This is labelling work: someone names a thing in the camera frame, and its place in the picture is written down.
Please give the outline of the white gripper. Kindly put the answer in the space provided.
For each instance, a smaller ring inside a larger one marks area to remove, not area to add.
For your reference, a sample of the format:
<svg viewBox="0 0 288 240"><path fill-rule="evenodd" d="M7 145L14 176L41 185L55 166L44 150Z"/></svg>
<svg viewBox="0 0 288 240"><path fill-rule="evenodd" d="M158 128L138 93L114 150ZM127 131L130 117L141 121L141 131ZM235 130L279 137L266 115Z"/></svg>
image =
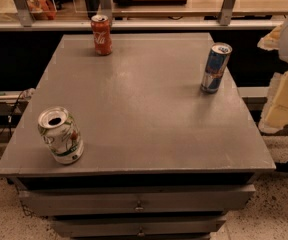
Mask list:
<svg viewBox="0 0 288 240"><path fill-rule="evenodd" d="M276 26L262 37L257 47L267 51L279 49L279 58L288 63L288 16L282 26ZM282 130L287 123L288 71L273 75L258 127L263 133L274 134Z"/></svg>

